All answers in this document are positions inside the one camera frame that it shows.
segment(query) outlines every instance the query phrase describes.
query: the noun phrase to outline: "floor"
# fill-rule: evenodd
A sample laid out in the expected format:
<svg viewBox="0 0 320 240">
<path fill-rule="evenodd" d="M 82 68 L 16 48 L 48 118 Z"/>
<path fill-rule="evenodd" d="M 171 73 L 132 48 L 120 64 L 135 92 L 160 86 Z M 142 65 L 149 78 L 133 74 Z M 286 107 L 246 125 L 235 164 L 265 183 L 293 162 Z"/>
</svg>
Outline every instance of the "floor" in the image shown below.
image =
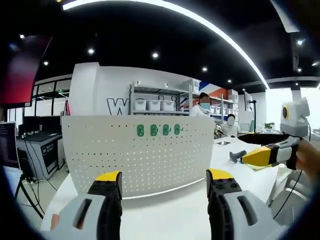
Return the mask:
<svg viewBox="0 0 320 240">
<path fill-rule="evenodd" d="M 65 165 L 60 170 L 55 172 L 54 175 L 49 179 L 49 181 L 56 189 L 58 189 L 62 184 L 62 182 L 67 177 L 67 175 L 68 175 L 67 167 Z M 34 204 L 37 204 L 37 201 L 35 199 L 35 196 L 31 187 L 26 182 L 24 182 L 23 185 L 26 191 L 28 192 L 30 198 L 34 202 Z M 38 184 L 33 183 L 32 188 L 38 197 Z M 47 180 L 41 181 L 39 183 L 39 199 L 40 199 L 39 201 L 44 212 L 46 212 L 55 193 L 56 193 L 56 190 L 47 182 Z M 18 193 L 17 202 L 19 203 L 26 218 L 29 220 L 30 225 L 33 226 L 36 230 L 40 231 L 42 219 L 39 217 L 36 211 L 30 206 L 30 203 L 27 200 L 24 193 L 22 192 L 22 190 L 20 190 Z"/>
</svg>

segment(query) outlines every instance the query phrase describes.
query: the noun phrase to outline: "curved led light strip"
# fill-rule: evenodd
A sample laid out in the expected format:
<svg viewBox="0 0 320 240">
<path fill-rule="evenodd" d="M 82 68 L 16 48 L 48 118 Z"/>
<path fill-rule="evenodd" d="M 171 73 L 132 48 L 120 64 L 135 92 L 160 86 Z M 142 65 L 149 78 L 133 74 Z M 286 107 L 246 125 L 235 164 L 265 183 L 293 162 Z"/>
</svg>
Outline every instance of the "curved led light strip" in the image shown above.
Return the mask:
<svg viewBox="0 0 320 240">
<path fill-rule="evenodd" d="M 183 14 L 183 15 L 185 15 L 185 16 L 187 16 L 187 17 L 199 22 L 200 24 L 206 26 L 211 31 L 213 31 L 216 34 L 218 34 L 226 42 L 228 42 L 235 50 L 237 50 L 242 55 L 242 57 L 251 65 L 253 70 L 256 72 L 256 74 L 259 76 L 259 78 L 263 82 L 265 88 L 266 89 L 270 89 L 268 83 L 266 82 L 264 76 L 259 71 L 257 66 L 250 59 L 250 57 L 241 49 L 241 47 L 238 44 L 235 43 L 235 41 L 233 41 L 227 34 L 225 34 L 222 30 L 220 30 L 218 27 L 213 25 L 211 22 L 205 20 L 203 17 L 201 17 L 201 16 L 195 14 L 194 12 L 189 11 L 189 10 L 187 10 L 187 9 L 181 7 L 181 6 L 178 6 L 178 5 L 175 5 L 173 3 L 170 3 L 170 2 L 167 2 L 167 1 L 163 1 L 163 0 L 75 0 L 75 1 L 72 1 L 72 2 L 64 4 L 63 5 L 63 10 L 68 10 L 68 9 L 71 9 L 71 8 L 74 8 L 74 7 L 77 7 L 77 6 L 81 6 L 81 5 L 84 5 L 84 4 L 104 2 L 104 1 L 127 1 L 127 2 L 139 2 L 139 3 L 152 4 L 152 5 L 156 5 L 156 6 L 159 6 L 159 7 L 163 7 L 163 8 L 166 8 L 166 9 L 173 10 L 175 12 Z"/>
</svg>

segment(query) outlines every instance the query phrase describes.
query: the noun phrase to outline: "black ceiling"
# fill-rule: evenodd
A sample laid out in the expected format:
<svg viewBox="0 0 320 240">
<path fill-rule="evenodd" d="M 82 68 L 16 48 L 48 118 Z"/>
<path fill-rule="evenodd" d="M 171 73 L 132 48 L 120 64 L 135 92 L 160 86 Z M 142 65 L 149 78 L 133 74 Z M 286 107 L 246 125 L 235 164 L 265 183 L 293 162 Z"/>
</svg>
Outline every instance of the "black ceiling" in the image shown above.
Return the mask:
<svg viewBox="0 0 320 240">
<path fill-rule="evenodd" d="M 168 2 L 223 30 L 248 54 L 265 79 L 319 75 L 320 65 L 312 66 L 316 52 L 311 41 L 302 33 L 286 33 L 269 0 Z M 265 89 L 248 62 L 226 41 L 175 11 L 128 1 L 92 3 L 62 11 L 56 2 L 49 3 L 49 7 L 42 5 L 42 11 L 33 6 L 28 18 L 22 19 L 23 15 L 16 12 L 11 33 L 53 36 L 43 58 L 49 65 L 40 65 L 37 80 L 71 74 L 77 63 L 99 62 L 102 66 L 176 73 L 236 90 L 245 87 L 251 93 Z M 297 39 L 306 40 L 297 46 Z M 95 53 L 88 55 L 88 48 L 94 48 Z M 152 59 L 152 52 L 158 52 L 159 58 Z M 298 56 L 300 73 L 293 68 L 293 56 Z M 203 66 L 208 72 L 202 72 Z M 270 87 L 290 87 L 293 83 L 272 83 Z M 299 82 L 306 87 L 318 84 Z"/>
</svg>

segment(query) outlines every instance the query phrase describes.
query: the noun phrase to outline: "white wall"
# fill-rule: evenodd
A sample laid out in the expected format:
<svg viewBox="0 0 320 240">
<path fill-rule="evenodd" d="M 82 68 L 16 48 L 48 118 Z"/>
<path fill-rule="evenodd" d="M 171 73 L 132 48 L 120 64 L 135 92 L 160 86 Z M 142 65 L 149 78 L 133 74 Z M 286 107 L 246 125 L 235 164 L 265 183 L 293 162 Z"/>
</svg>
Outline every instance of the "white wall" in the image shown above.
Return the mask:
<svg viewBox="0 0 320 240">
<path fill-rule="evenodd" d="M 266 93 L 259 92 L 250 94 L 253 100 L 256 100 L 256 124 L 264 125 L 267 120 L 267 101 Z M 249 124 L 254 119 L 254 114 L 252 112 L 245 111 L 245 97 L 244 95 L 239 95 L 238 100 L 239 107 L 239 126 L 241 124 Z"/>
<path fill-rule="evenodd" d="M 189 79 L 191 77 L 152 69 L 99 66 L 94 62 L 77 64 L 71 80 L 70 112 L 72 115 L 128 114 L 133 82 L 153 87 L 164 87 L 167 83 L 169 88 L 181 89 L 182 82 Z M 204 92 L 212 92 L 220 87 L 209 84 L 205 89 Z"/>
</svg>

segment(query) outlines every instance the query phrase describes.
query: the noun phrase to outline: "ceiling light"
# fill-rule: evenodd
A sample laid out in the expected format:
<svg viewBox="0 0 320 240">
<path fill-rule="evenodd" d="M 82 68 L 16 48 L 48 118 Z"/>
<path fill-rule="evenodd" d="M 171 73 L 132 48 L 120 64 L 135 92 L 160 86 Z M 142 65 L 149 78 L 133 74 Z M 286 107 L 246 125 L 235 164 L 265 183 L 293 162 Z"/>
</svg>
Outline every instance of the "ceiling light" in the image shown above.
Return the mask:
<svg viewBox="0 0 320 240">
<path fill-rule="evenodd" d="M 88 54 L 92 55 L 95 53 L 95 50 L 93 48 L 88 49 Z"/>
<path fill-rule="evenodd" d="M 154 59 L 157 59 L 159 57 L 159 54 L 157 52 L 152 53 L 152 57 Z"/>
<path fill-rule="evenodd" d="M 63 10 L 68 10 L 77 6 L 81 6 L 84 4 L 90 4 L 90 3 L 97 3 L 101 2 L 103 0 L 75 0 L 69 3 L 66 3 L 62 6 Z M 208 29 L 213 31 L 214 33 L 218 34 L 221 38 L 223 38 L 227 43 L 229 43 L 235 50 L 238 51 L 239 54 L 242 55 L 242 57 L 249 63 L 249 65 L 253 68 L 253 70 L 256 72 L 256 74 L 259 76 L 261 79 L 262 83 L 264 84 L 266 89 L 270 89 L 267 81 L 265 80 L 264 76 L 258 69 L 258 67 L 254 64 L 254 62 L 251 60 L 251 58 L 245 53 L 245 51 L 242 50 L 242 48 L 236 44 L 235 41 L 231 39 L 227 34 L 225 34 L 220 28 L 209 22 L 208 20 L 204 19 L 203 17 L 195 14 L 194 12 L 187 10 L 181 6 L 178 6 L 176 4 L 173 4 L 171 2 L 163 1 L 163 0 L 119 0 L 119 1 L 130 1 L 130 2 L 140 2 L 140 3 L 146 3 L 146 4 L 151 4 L 151 5 L 156 5 L 159 7 L 163 7 L 166 9 L 173 10 L 175 12 L 178 12 L 180 14 L 183 14 L 198 23 L 206 26 Z"/>
<path fill-rule="evenodd" d="M 296 41 L 296 44 L 298 45 L 298 46 L 301 46 L 303 43 L 304 43 L 304 39 L 303 40 L 297 40 Z"/>
</svg>

